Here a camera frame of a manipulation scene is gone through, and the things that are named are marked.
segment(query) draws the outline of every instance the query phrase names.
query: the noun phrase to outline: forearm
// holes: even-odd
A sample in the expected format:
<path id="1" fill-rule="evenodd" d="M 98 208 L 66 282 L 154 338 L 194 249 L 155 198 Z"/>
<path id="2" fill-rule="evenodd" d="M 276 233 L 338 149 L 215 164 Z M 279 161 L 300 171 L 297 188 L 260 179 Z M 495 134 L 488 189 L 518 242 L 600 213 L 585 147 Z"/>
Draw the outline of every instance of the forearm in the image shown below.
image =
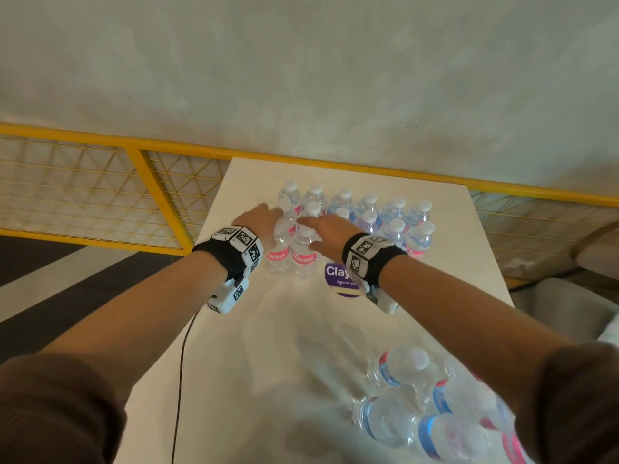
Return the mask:
<path id="1" fill-rule="evenodd" d="M 513 410 L 544 359 L 572 344 L 488 293 L 407 256 L 383 268 L 380 285 Z"/>
<path id="2" fill-rule="evenodd" d="M 226 277 L 213 256 L 194 252 L 104 304 L 43 351 L 80 358 L 126 399 Z"/>

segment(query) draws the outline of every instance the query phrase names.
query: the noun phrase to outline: floor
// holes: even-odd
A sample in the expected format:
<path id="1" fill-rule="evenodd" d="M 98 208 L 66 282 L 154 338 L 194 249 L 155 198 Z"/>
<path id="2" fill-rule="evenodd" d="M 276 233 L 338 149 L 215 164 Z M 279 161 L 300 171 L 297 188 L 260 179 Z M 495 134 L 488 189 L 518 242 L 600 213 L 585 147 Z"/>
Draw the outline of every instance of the floor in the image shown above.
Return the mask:
<path id="1" fill-rule="evenodd" d="M 0 236 L 0 363 L 40 350 L 178 258 Z"/>

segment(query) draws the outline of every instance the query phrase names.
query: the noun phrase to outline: blue bottle label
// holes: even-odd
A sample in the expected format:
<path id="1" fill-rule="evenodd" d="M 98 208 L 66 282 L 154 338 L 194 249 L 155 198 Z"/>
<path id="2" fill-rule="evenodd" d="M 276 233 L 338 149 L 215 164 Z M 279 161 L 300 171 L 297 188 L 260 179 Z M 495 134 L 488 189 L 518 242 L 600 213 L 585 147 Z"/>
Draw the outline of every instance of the blue bottle label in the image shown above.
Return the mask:
<path id="1" fill-rule="evenodd" d="M 372 429 L 369 427 L 369 411 L 372 409 L 372 405 L 376 399 L 378 399 L 378 397 L 368 399 L 366 403 L 363 404 L 363 408 L 361 409 L 361 426 L 373 440 L 375 440 L 376 437 L 372 433 Z"/>
<path id="2" fill-rule="evenodd" d="M 381 358 L 378 359 L 378 369 L 381 372 L 381 375 L 383 376 L 383 379 L 387 382 L 387 384 L 393 387 L 400 387 L 402 383 L 399 382 L 393 376 L 391 376 L 391 373 L 389 372 L 389 366 L 387 366 L 387 355 L 388 354 L 389 354 L 389 350 L 383 353 L 381 355 Z"/>
<path id="3" fill-rule="evenodd" d="M 437 406 L 438 413 L 453 413 L 445 399 L 445 385 L 448 381 L 449 379 L 443 379 L 437 382 L 432 391 L 432 398 L 434 399 L 434 404 Z"/>
<path id="4" fill-rule="evenodd" d="M 437 415 L 428 415 L 419 422 L 419 444 L 431 459 L 444 462 L 432 442 L 432 425 L 436 419 Z"/>

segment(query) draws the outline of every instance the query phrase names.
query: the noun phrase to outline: wire mesh panel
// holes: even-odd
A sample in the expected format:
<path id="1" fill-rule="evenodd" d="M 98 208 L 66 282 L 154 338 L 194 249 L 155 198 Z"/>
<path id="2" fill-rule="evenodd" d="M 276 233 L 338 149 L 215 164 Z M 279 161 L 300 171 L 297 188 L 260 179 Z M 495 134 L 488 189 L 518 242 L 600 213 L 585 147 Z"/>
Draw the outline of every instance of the wire mesh panel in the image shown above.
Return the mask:
<path id="1" fill-rule="evenodd" d="M 120 148 L 0 135 L 0 228 L 179 247 Z"/>
<path id="2" fill-rule="evenodd" d="M 619 220 L 619 208 L 471 192 L 503 276 L 541 280 L 577 265 L 572 246 Z"/>
<path id="3" fill-rule="evenodd" d="M 196 241 L 230 162 L 155 151 L 147 155 L 187 233 Z"/>

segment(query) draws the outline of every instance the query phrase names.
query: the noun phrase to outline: white wall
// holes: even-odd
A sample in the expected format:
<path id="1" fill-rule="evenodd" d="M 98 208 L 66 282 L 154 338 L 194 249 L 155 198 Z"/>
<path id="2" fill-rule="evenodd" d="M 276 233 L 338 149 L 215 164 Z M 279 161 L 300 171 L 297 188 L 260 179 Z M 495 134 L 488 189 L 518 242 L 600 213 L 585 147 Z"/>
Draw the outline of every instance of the white wall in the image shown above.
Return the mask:
<path id="1" fill-rule="evenodd" d="M 619 194 L 618 0 L 0 0 L 0 121 Z"/>

